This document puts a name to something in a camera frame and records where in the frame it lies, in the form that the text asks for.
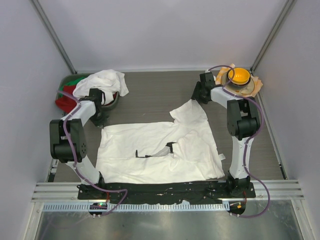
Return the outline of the yellow checkered cloth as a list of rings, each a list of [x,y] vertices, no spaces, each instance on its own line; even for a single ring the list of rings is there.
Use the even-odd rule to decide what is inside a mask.
[[[236,67],[234,64],[231,65],[219,65],[218,68],[220,68],[218,74],[214,77],[215,83],[217,85],[221,85],[222,89],[225,92],[228,92],[234,96],[238,96],[238,97],[255,97],[259,91],[261,90],[263,83],[262,81],[257,77],[257,76],[253,76],[250,72],[250,77],[252,77],[252,80],[254,81],[254,90],[250,95],[246,95],[246,96],[242,96],[242,95],[236,95],[232,92],[229,92],[225,89],[225,87],[228,84],[228,81],[226,80],[226,75],[229,73],[230,70],[233,70],[234,68],[238,68]]]

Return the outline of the white t-shirt with robot print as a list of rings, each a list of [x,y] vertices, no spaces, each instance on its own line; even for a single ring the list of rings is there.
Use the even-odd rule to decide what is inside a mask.
[[[102,129],[96,169],[106,183],[168,184],[224,177],[207,115],[196,100],[170,111],[172,122]]]

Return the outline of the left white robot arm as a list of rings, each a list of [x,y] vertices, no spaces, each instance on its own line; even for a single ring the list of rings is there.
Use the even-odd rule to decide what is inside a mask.
[[[93,198],[100,200],[106,195],[107,188],[101,172],[87,155],[84,125],[88,121],[98,128],[105,125],[108,116],[102,106],[104,94],[98,88],[91,88],[89,95],[80,99],[64,91],[58,93],[74,100],[76,106],[61,119],[49,123],[50,154],[76,173],[81,180],[78,186],[81,192],[89,191]]]

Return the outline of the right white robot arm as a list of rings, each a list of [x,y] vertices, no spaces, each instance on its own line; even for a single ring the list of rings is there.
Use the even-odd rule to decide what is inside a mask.
[[[192,99],[207,104],[212,101],[226,109],[226,126],[232,137],[232,160],[225,181],[225,191],[232,198],[254,198],[249,160],[255,134],[261,127],[259,106],[253,97],[240,97],[214,80],[212,72],[199,75]]]

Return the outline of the dark ceramic bowl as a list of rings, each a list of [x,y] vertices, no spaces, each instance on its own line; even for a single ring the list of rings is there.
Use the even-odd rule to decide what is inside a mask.
[[[246,85],[248,85],[250,82],[251,82],[251,78],[249,77],[246,82],[237,82],[237,81],[233,81],[231,80],[231,78],[229,77],[229,75],[227,74],[226,75],[226,80],[229,84],[233,85],[233,86],[236,86],[236,87],[244,87]]]

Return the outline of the red t-shirt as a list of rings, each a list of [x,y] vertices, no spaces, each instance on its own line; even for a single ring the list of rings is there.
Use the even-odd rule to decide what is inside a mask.
[[[69,95],[73,95],[73,91],[75,90],[76,85],[64,85],[59,90],[61,92],[68,93]],[[55,104],[58,108],[63,110],[65,113],[70,113],[77,105],[74,99],[71,99],[63,94],[58,94],[58,99],[55,100]]]

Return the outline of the orange bowl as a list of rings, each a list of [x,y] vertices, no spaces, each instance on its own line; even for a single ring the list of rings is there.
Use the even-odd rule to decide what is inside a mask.
[[[247,79],[251,77],[248,70],[240,67],[230,70],[228,76],[232,81],[239,83],[246,82]]]

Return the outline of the beige ceramic plate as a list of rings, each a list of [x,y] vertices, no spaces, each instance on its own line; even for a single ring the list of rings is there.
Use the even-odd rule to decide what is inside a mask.
[[[250,77],[249,81],[244,85],[237,85],[235,83],[230,82],[224,88],[233,94],[239,96],[248,96],[254,91],[255,83],[252,77]]]

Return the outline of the green t-shirt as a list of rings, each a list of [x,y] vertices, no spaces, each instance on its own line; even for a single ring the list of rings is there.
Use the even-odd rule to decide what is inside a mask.
[[[77,86],[77,84],[81,81],[85,79],[85,77],[79,77],[75,80],[71,80],[67,83],[63,83],[60,87],[59,87],[59,91],[61,92],[66,92],[68,93],[69,95],[73,95],[73,91],[75,89],[75,87]]]

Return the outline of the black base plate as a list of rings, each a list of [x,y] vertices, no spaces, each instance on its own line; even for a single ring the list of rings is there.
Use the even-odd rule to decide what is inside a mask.
[[[216,204],[221,199],[255,198],[253,183],[246,188],[230,190],[226,181],[192,181],[166,184],[106,183],[106,193],[91,185],[78,184],[79,200],[110,200],[131,205],[173,205],[187,201],[192,205]]]

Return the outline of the aluminium rail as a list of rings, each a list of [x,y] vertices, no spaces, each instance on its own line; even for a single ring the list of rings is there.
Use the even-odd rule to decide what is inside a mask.
[[[303,200],[304,194],[297,180],[264,180],[271,200]],[[32,202],[72,202],[78,196],[77,182],[38,182]]]

